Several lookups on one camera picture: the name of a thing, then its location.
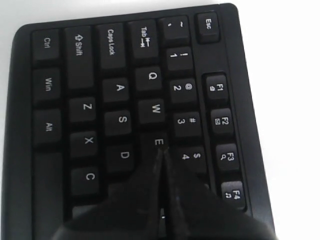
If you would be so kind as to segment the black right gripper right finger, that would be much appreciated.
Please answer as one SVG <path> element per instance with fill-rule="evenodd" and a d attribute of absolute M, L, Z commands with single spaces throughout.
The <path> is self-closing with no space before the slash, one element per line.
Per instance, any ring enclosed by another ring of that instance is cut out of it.
<path fill-rule="evenodd" d="M 172 240 L 276 240 L 275 232 L 211 192 L 167 148 L 163 186 Z"/>

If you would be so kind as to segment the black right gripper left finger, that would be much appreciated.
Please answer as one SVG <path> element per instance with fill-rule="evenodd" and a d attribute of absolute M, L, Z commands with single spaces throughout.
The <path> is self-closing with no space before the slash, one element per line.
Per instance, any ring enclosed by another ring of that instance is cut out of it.
<path fill-rule="evenodd" d="M 145 159 L 107 200 L 61 225 L 54 240 L 156 240 L 163 150 Z"/>

